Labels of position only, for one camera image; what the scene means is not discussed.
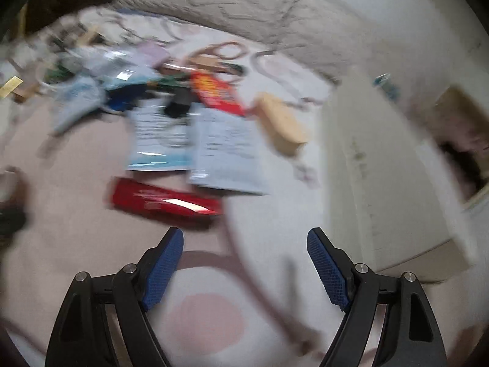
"scissors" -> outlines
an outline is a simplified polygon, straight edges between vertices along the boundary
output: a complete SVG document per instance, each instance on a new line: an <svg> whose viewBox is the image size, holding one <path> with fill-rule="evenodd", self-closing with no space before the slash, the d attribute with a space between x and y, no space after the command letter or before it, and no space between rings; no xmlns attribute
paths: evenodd
<svg viewBox="0 0 489 367"><path fill-rule="evenodd" d="M236 45L239 52L235 55L227 56L221 53L223 47ZM223 62L233 61L241 58L248 53L248 49L238 41L226 41L221 44L211 44L206 48L202 48L192 52L185 60L184 66L195 67L201 70L207 70L212 73L227 73L233 75L234 78L227 83L235 83L245 75L245 68L235 63Z"/></svg>

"metal screw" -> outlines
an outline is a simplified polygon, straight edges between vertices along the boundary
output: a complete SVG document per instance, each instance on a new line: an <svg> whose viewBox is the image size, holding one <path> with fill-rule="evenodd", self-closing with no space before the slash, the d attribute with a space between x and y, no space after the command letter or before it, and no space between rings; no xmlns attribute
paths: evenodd
<svg viewBox="0 0 489 367"><path fill-rule="evenodd" d="M88 275L86 274L86 272L79 272L79 273L76 274L75 280L76 281L84 281L87 276Z"/></svg>
<svg viewBox="0 0 489 367"><path fill-rule="evenodd" d="M368 272L368 266L366 264L356 264L355 270L359 273L366 273Z"/></svg>
<svg viewBox="0 0 489 367"><path fill-rule="evenodd" d="M127 264L125 267L122 268L122 270L125 273L134 273L138 266L136 264Z"/></svg>
<svg viewBox="0 0 489 367"><path fill-rule="evenodd" d="M411 273L411 272L406 272L404 274L404 278L407 280L407 281L415 281L416 280L416 275L414 273Z"/></svg>

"red package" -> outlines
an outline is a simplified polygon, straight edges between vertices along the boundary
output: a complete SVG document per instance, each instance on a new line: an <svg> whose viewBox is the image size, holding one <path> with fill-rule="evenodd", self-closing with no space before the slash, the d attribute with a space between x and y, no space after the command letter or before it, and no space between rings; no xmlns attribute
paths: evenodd
<svg viewBox="0 0 489 367"><path fill-rule="evenodd" d="M192 73L191 80L194 92L206 106L245 116L233 87L228 83L202 71Z"/></svg>
<svg viewBox="0 0 489 367"><path fill-rule="evenodd" d="M112 203L116 208L136 214L164 212L187 218L222 214L219 199L141 184L123 177L115 179Z"/></svg>

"blue grip pad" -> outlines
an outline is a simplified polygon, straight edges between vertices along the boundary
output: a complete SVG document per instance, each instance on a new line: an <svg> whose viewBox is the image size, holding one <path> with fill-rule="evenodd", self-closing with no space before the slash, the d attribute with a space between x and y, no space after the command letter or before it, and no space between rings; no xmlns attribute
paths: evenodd
<svg viewBox="0 0 489 367"><path fill-rule="evenodd" d="M161 301L183 252L183 233L177 229L148 275L141 304L145 312Z"/></svg>
<svg viewBox="0 0 489 367"><path fill-rule="evenodd" d="M338 305L341 310L345 310L350 303L346 291L346 281L313 230L307 234L307 252L309 252L331 303Z"/></svg>

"pink stain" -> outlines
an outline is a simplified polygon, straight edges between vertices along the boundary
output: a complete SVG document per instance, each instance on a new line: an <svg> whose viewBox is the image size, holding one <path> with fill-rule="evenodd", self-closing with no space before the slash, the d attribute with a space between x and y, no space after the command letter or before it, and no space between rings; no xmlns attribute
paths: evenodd
<svg viewBox="0 0 489 367"><path fill-rule="evenodd" d="M219 294L186 296L170 312L169 323L180 345L199 356L234 345L245 331L239 308Z"/></svg>

